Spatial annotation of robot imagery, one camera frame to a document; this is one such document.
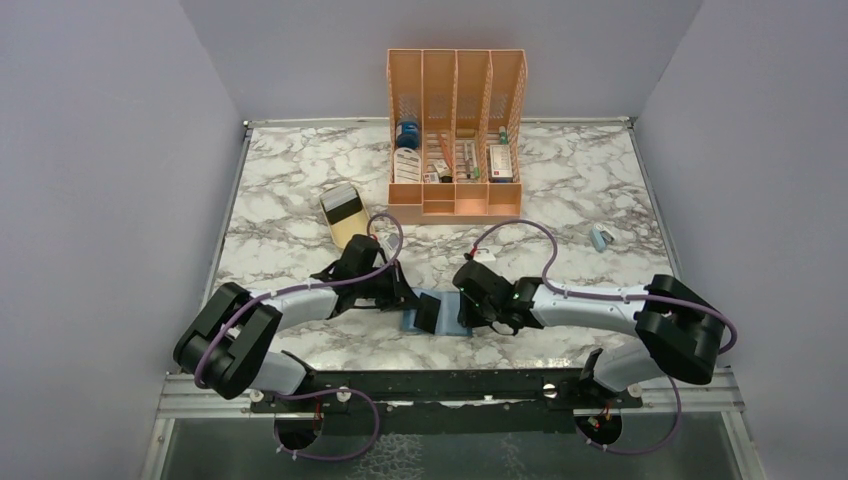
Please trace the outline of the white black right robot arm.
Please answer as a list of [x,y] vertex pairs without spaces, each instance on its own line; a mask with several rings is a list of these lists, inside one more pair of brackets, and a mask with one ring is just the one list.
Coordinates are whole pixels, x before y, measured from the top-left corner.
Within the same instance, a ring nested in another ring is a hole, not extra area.
[[540,277],[516,282],[468,260],[453,277],[460,317],[470,327],[583,327],[631,336],[590,354],[577,380],[579,398],[600,407],[629,386],[660,376],[711,382],[727,325],[708,302],[673,276],[647,285],[572,288]]

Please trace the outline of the black credit card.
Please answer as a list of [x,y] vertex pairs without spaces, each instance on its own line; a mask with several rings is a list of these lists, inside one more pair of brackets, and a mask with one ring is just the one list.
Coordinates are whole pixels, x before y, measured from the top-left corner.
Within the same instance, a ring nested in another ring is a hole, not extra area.
[[436,333],[436,327],[441,309],[441,300],[437,297],[422,293],[415,312],[413,326],[429,334]]

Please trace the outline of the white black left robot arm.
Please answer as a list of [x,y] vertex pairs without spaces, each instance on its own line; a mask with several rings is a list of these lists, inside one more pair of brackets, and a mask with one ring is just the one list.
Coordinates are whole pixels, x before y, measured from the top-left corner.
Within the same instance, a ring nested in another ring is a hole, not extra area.
[[203,389],[224,399],[247,390],[275,392],[298,411],[313,401],[312,368],[270,344],[285,329],[330,320],[367,301],[379,311],[414,310],[420,299],[402,267],[371,236],[356,234],[338,260],[301,284],[254,294],[229,282],[220,286],[177,340],[174,361]]

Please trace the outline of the teal leather card holder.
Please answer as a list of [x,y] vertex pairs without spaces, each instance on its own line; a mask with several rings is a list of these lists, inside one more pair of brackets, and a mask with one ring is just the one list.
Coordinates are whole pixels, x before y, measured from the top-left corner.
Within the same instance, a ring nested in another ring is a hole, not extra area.
[[457,291],[439,291],[415,288],[420,297],[422,293],[437,297],[441,300],[441,309],[435,334],[429,334],[413,326],[416,310],[403,311],[400,329],[406,333],[429,334],[434,336],[471,337],[472,329],[462,327],[458,322],[460,295]]

